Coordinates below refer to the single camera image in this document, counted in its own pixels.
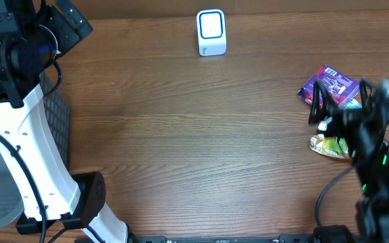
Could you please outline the white cream tube gold cap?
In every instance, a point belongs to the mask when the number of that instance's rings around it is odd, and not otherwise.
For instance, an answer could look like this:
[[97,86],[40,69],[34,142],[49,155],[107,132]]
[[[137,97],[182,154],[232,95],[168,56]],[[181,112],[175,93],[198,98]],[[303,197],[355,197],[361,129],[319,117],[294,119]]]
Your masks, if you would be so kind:
[[325,132],[328,129],[329,123],[332,121],[332,117],[325,117],[325,119],[321,120],[317,129],[319,131]]

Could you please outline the purple pad package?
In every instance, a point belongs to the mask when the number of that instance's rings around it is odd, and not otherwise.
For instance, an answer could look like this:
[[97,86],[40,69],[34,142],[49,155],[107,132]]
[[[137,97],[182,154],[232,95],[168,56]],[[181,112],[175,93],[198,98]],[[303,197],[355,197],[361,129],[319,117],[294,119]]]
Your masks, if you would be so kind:
[[312,104],[313,85],[321,80],[330,96],[340,108],[359,94],[359,83],[324,64],[299,90],[299,97],[306,103]]

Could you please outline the green yellow juice pouch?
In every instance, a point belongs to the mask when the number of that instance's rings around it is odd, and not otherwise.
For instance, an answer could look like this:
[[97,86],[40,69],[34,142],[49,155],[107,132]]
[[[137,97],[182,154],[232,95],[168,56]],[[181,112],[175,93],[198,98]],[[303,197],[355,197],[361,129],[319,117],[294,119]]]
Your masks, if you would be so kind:
[[309,148],[327,157],[348,159],[348,147],[345,139],[337,137],[325,137],[324,134],[316,134],[310,138]]

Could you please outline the teal wet wipes pack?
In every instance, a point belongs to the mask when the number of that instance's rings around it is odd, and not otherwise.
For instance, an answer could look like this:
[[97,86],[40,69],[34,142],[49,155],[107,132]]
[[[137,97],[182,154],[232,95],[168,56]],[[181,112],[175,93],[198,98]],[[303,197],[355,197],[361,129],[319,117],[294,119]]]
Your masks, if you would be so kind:
[[350,100],[345,106],[345,109],[359,109],[362,108],[362,104],[356,99]]

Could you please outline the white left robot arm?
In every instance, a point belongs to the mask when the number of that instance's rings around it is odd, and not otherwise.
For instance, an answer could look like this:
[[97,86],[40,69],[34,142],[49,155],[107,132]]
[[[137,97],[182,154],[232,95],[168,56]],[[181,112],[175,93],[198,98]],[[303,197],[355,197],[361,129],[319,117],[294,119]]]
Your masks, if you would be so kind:
[[22,197],[20,234],[45,238],[56,221],[93,242],[130,242],[105,201],[103,175],[71,175],[49,128],[41,74],[92,32],[70,1],[0,1],[0,153]]

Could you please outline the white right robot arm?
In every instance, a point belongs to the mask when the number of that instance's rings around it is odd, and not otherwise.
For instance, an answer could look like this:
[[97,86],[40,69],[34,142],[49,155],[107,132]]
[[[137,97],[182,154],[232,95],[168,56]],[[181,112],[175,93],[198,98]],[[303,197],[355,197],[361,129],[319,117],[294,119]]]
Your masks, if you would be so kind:
[[325,226],[319,218],[321,202],[346,173],[336,176],[322,191],[315,206],[316,228],[310,242],[389,242],[389,80],[374,86],[359,83],[361,107],[340,108],[321,81],[313,86],[309,124],[325,137],[344,140],[351,158],[350,170],[357,172],[363,199],[356,203],[359,235],[345,225]]

